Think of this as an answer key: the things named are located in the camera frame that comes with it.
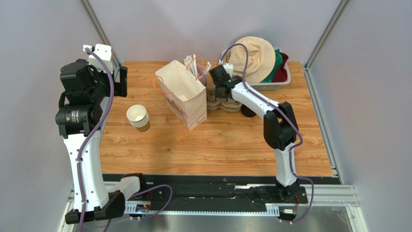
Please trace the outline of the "white paper takeout bag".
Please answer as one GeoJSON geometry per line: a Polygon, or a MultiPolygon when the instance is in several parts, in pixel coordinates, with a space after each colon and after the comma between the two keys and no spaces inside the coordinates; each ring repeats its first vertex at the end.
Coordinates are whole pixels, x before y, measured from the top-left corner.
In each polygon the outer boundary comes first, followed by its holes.
{"type": "Polygon", "coordinates": [[[188,63],[173,60],[155,71],[153,80],[166,105],[189,131],[207,119],[206,87],[190,71],[188,63]]]}

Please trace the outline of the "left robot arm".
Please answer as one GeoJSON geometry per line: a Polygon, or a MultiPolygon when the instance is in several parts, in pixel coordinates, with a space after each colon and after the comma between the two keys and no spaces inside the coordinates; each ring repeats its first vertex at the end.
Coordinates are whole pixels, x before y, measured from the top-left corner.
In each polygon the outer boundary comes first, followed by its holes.
{"type": "Polygon", "coordinates": [[[127,95],[127,68],[120,82],[102,69],[78,59],[60,70],[64,92],[55,121],[66,145],[74,181],[74,205],[65,215],[67,224],[109,220],[123,216],[126,201],[140,190],[141,173],[127,174],[106,189],[100,162],[102,125],[113,99],[127,95]]]}

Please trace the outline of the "stack of paper cups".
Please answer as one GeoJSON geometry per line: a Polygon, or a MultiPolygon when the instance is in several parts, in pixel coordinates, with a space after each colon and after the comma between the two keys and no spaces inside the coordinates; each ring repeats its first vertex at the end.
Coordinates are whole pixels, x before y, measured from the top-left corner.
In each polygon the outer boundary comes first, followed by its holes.
{"type": "Polygon", "coordinates": [[[149,115],[144,106],[139,104],[131,106],[126,112],[126,117],[139,132],[145,133],[150,130],[149,115]]]}

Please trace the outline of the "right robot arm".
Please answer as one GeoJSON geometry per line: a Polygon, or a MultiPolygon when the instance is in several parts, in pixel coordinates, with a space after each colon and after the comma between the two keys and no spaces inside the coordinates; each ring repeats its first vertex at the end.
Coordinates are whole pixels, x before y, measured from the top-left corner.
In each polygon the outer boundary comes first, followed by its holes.
{"type": "Polygon", "coordinates": [[[294,146],[299,135],[292,106],[279,103],[259,93],[239,76],[231,76],[223,65],[209,71],[217,98],[231,98],[240,102],[263,121],[263,136],[274,150],[276,159],[275,196],[281,202],[298,200],[309,202],[294,171],[294,146]]]}

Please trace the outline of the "cardboard cup carrier tray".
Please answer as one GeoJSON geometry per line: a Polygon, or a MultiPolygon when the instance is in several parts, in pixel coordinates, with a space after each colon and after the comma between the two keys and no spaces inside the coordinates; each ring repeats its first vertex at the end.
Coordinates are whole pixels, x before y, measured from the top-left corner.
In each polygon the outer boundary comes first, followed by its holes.
{"type": "Polygon", "coordinates": [[[236,113],[241,110],[242,106],[242,103],[231,98],[217,98],[214,87],[206,87],[206,101],[206,107],[209,111],[222,109],[226,112],[236,113]]]}

